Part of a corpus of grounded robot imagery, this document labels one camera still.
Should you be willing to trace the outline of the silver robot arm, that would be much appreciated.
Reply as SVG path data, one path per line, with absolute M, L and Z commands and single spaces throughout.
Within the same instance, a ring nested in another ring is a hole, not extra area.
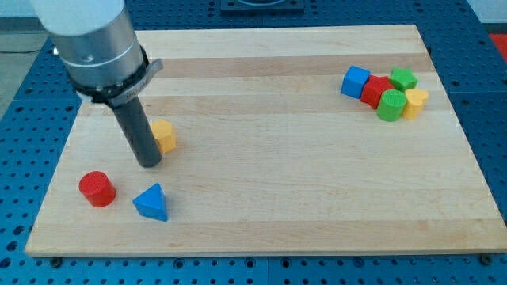
M 117 108 L 163 68 L 139 44 L 124 0 L 31 0 L 81 97 Z

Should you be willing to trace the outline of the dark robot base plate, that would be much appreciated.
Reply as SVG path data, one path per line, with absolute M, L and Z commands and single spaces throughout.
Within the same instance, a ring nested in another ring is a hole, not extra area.
M 221 13 L 302 13 L 304 0 L 219 0 Z

